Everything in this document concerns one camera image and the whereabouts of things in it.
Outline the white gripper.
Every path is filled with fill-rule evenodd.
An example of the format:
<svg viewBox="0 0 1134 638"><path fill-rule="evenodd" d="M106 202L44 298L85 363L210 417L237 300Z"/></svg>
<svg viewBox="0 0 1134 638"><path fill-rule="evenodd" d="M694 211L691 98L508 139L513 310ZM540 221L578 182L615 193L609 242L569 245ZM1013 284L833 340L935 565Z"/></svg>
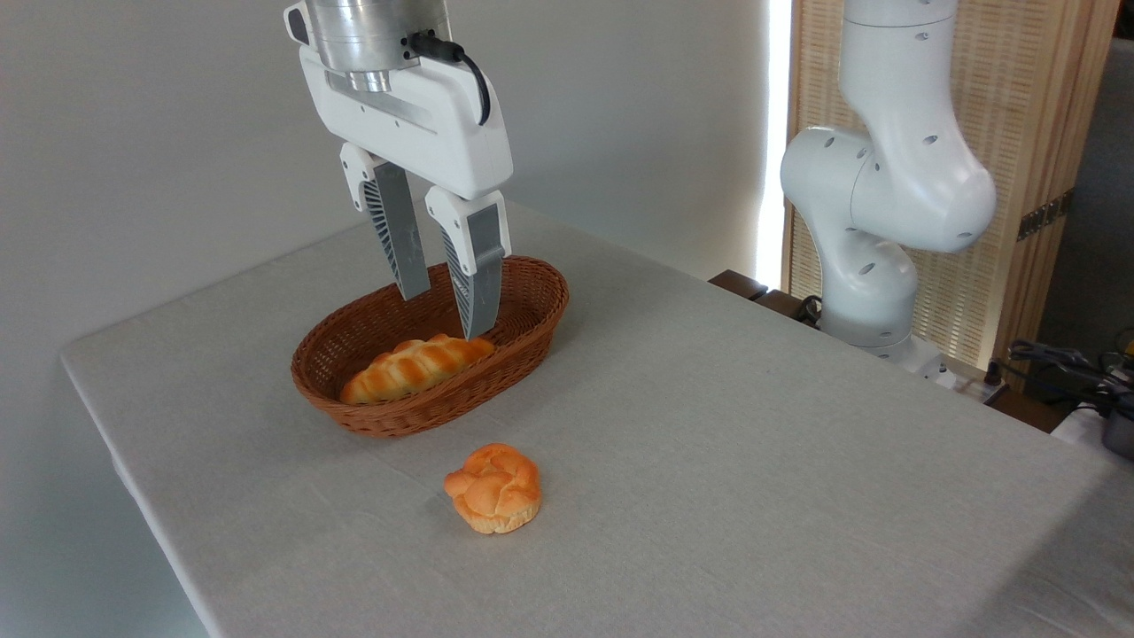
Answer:
<svg viewBox="0 0 1134 638"><path fill-rule="evenodd" d="M514 169L500 108L479 125L479 84L464 66L425 59L389 73L386 92L369 92L324 68L311 46L301 46L299 59L321 120L346 141L340 162L353 205L376 230L401 298L431 287L406 169L435 184L425 205L442 231L464 338L492 330L513 254L496 192Z"/></svg>

